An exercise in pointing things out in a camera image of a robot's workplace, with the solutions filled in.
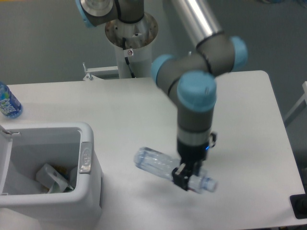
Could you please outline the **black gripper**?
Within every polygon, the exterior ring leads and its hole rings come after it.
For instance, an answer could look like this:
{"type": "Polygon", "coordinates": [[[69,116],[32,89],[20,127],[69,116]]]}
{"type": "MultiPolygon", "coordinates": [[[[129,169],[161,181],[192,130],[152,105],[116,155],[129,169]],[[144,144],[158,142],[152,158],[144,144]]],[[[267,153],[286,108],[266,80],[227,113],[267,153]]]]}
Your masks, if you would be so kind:
{"type": "Polygon", "coordinates": [[[173,183],[181,189],[189,190],[189,179],[193,173],[200,175],[203,161],[206,160],[210,148],[217,141],[217,133],[189,133],[180,131],[177,134],[177,152],[181,157],[180,165],[172,170],[173,183]]]}

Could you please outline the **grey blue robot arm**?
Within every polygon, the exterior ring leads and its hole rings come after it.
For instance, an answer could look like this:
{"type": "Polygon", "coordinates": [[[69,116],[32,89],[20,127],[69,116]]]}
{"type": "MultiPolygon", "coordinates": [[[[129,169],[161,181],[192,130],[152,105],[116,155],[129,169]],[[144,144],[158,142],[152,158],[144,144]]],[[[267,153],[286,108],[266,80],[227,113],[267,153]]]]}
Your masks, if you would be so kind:
{"type": "Polygon", "coordinates": [[[152,59],[158,24],[142,0],[78,0],[76,6],[88,27],[105,25],[113,45],[120,78],[152,77],[177,107],[179,159],[150,148],[135,154],[136,167],[170,180],[184,190],[214,192],[217,183],[202,168],[215,146],[212,132],[216,103],[215,77],[245,65],[248,51],[239,37],[228,37],[205,0],[172,2],[196,53],[183,58],[161,55],[152,59]]]}

